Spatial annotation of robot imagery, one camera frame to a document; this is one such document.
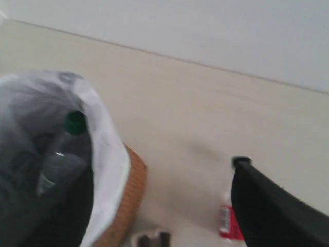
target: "green bottle cap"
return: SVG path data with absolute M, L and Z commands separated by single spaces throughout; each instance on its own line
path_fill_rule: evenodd
M 87 132 L 86 116 L 80 111 L 68 113 L 65 118 L 65 129 L 71 135 Z

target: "red label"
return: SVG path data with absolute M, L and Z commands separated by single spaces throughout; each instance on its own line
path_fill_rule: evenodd
M 221 207 L 220 236 L 232 240 L 244 240 L 234 210 L 230 206 Z

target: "beige floor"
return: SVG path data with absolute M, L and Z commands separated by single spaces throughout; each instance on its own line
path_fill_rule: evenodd
M 218 209 L 233 155 L 329 214 L 329 96 L 17 22 L 0 28 L 0 74 L 73 70 L 99 92 L 150 180 L 136 229 L 175 246 L 226 246 Z

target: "trash bin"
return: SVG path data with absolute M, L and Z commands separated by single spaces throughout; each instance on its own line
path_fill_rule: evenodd
M 71 72 L 32 70 L 0 78 L 0 102 L 0 246 L 91 246 L 102 239 L 132 173 L 96 91 Z M 38 194 L 44 155 L 72 111 L 86 116 L 91 166 Z

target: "wicker basket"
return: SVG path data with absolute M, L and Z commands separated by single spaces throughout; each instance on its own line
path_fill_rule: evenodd
M 111 226 L 94 243 L 93 247 L 118 247 L 132 226 L 142 201 L 147 168 L 143 160 L 127 147 L 131 159 L 131 170 L 116 217 Z

